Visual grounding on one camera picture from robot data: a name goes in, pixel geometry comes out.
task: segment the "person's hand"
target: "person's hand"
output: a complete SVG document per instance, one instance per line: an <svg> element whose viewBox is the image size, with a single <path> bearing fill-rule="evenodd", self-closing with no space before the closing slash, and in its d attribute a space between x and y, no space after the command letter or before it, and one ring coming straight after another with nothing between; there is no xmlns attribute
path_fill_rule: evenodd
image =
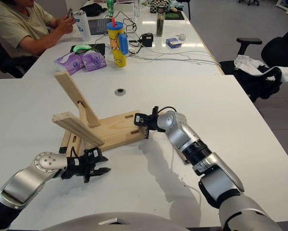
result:
<svg viewBox="0 0 288 231"><path fill-rule="evenodd" d="M61 18L61 21L66 20L67 18L68 18L68 15L66 14L64 17ZM74 23L76 23L76 20L75 20L75 18L74 18L73 15L72 15L71 19L72 19L72 25L73 25Z"/></svg>
<svg viewBox="0 0 288 231"><path fill-rule="evenodd" d="M75 22L75 18L66 17L65 19L60 20L57 29L60 30L63 34L69 34L73 30L73 24Z"/></svg>

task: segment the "table surface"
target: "table surface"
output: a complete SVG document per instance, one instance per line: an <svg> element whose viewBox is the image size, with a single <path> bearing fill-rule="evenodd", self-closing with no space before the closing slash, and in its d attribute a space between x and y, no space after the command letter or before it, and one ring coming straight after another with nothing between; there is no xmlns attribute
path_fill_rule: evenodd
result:
<svg viewBox="0 0 288 231"><path fill-rule="evenodd" d="M99 118L155 105L174 106L240 177L246 195L275 221L288 220L288 156L232 76L192 73L74 78ZM127 93L114 94L118 88ZM57 152L64 130L53 114L76 107L55 79L0 80L0 187L41 152ZM88 214L134 211L184 227L219 226L218 210L199 192L199 177L185 166L166 136L104 152L112 170L84 184L82 177L49 181L13 223L38 230Z"/></svg>
<svg viewBox="0 0 288 231"><path fill-rule="evenodd" d="M129 9L124 11L124 13L128 17L132 17L133 20L133 11ZM107 13L103 13L98 17L94 18L104 18ZM164 28L163 28L163 36L156 36L156 14L150 13L148 7L144 7L141 5L140 17L137 19L136 24L137 35L151 32L154 34L154 42L153 47L150 48L157 52L162 53L177 53L182 51L197 51L197 52L189 52L181 55L166 55L164 58L176 58L176 59L186 59L187 56L193 59L202 59L202 60L210 60L214 61L213 58L209 56L206 52L209 52L205 47L205 44L202 42L201 38L190 24L188 18L183 13L185 20L165 20ZM117 21L122 21L125 18L122 14L119 14L117 17ZM166 45L166 39L174 38L175 35L178 34L186 34L187 38L185 41L182 41L182 47L171 49L168 45ZM94 35L92 36L91 41L83 42L78 30L76 27L71 34L64 35L60 41L50 49L47 49L44 54L37 60L37 62L31 67L31 69L24 75L23 79L27 78L53 78L53 73L56 71L56 67L54 65L54 60L67 54L70 51L70 48L75 44L94 44L98 38L101 38L103 35ZM129 34L130 40L135 40L136 35ZM103 37L98 40L97 43L105 43L106 45L109 43L108 36ZM110 49L106 47L106 60L114 61L113 55L110 53ZM145 48L142 48L138 53L139 56L144 56L146 58L155 58L158 54L152 53ZM222 72L218 68L218 66L214 64L195 64L191 62L181 62L181 61L145 61L141 59L136 59L133 57L127 58L127 65L123 68L117 68L115 64L112 62L107 62L108 66L93 72L87 72L85 68L79 70L73 77L90 77L92 75L101 75L108 76L112 75L115 70L115 74L123 74L128 76L137 76L140 72L145 72L147 75L160 75L172 73L174 75L182 76L186 75L189 72L196 73L197 75L220 75Z"/></svg>

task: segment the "robotic arm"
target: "robotic arm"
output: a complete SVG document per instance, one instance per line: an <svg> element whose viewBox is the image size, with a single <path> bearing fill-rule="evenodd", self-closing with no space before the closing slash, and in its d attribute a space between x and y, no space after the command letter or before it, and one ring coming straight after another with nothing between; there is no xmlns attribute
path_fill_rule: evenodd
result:
<svg viewBox="0 0 288 231"><path fill-rule="evenodd" d="M1 187L0 230L8 229L48 180L58 177L69 179L76 175L83 176L84 183L87 183L90 177L100 176L111 170L107 167L94 169L96 163L107 160L99 148L85 150L83 156L75 157L50 152L40 153L30 166L18 171Z"/></svg>
<svg viewBox="0 0 288 231"><path fill-rule="evenodd" d="M188 126L184 115L176 111L161 115L159 112L155 107L151 115L137 113L134 124L146 127L146 138L149 130L165 132L171 144L192 164L195 173L202 176L198 184L206 200L219 209L224 231L281 231L254 200L244 195L238 176ZM106 160L99 148L85 150L80 157L49 152L39 154L29 167L13 175L0 189L0 230L9 228L46 181L77 175L83 176L87 183L91 176L100 176L110 170L94 169L96 163Z"/></svg>
<svg viewBox="0 0 288 231"><path fill-rule="evenodd" d="M134 124L149 130L165 132L171 144L192 164L200 179L199 187L207 202L219 209L222 229L225 231L280 231L265 211L243 194L244 186L228 165L200 139L187 124L183 114L167 111L151 115L135 114Z"/></svg>

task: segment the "office chair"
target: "office chair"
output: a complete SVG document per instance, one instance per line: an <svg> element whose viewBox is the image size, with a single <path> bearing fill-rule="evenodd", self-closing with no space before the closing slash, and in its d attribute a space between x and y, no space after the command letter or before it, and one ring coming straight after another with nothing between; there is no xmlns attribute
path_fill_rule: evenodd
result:
<svg viewBox="0 0 288 231"><path fill-rule="evenodd" d="M3 73L9 73L15 78L22 78L36 60L35 56L11 58L0 44L0 71Z"/></svg>
<svg viewBox="0 0 288 231"><path fill-rule="evenodd" d="M250 44L262 44L259 38L237 38L240 49L238 54L243 55ZM277 37L269 41L262 49L261 56L263 61L269 66L288 67L288 32L283 37ZM242 70L235 70L234 61L220 62L221 69L226 75L234 75L245 93L250 95L252 102L257 98L268 99L272 94L280 90L282 72L278 67L261 77L254 77ZM265 66L259 66L258 70L262 73L269 70ZM267 77L275 77L275 81L267 81Z"/></svg>
<svg viewBox="0 0 288 231"><path fill-rule="evenodd" d="M254 4L254 3L257 3L258 6L260 5L259 0L253 0L253 4Z"/></svg>
<svg viewBox="0 0 288 231"><path fill-rule="evenodd" d="M188 13L189 13L189 20L191 20L191 14L190 14L190 0L177 0L178 2L187 2L188 3Z"/></svg>

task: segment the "red straw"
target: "red straw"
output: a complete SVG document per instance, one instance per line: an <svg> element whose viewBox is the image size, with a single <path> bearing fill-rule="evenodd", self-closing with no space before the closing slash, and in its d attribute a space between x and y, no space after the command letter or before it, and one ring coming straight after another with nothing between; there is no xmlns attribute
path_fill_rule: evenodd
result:
<svg viewBox="0 0 288 231"><path fill-rule="evenodd" d="M115 25L115 18L114 18L114 17L112 17L112 26L113 26L113 27L116 27L116 25Z"/></svg>

